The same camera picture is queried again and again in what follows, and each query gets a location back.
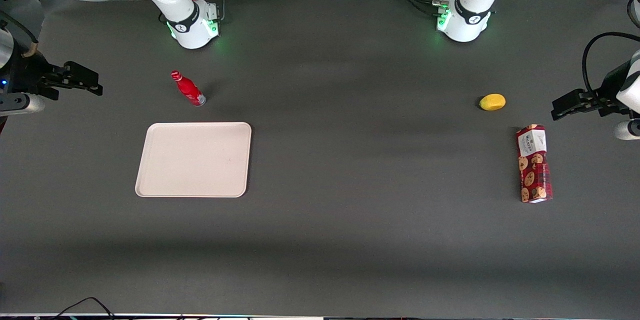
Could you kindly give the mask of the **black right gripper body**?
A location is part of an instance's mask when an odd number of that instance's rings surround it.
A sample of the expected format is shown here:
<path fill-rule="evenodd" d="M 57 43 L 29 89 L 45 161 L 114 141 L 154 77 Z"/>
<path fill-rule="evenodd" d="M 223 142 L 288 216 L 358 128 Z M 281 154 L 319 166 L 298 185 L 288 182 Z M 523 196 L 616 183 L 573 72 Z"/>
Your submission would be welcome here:
<path fill-rule="evenodd" d="M 64 72 L 64 67 L 50 64 L 40 53 L 23 57 L 22 51 L 14 49 L 9 59 L 9 93 L 27 93 L 57 101 L 60 92 L 54 87 Z"/>

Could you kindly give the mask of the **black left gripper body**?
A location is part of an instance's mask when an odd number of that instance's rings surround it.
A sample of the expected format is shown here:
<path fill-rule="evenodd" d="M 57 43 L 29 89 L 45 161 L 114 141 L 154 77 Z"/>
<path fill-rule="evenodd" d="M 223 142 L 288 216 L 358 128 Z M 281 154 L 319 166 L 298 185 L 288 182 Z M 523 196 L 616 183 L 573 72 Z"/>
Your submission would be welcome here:
<path fill-rule="evenodd" d="M 595 90 L 599 99 L 598 114 L 607 117 L 633 115 L 633 61 L 628 60 L 610 71 Z"/>

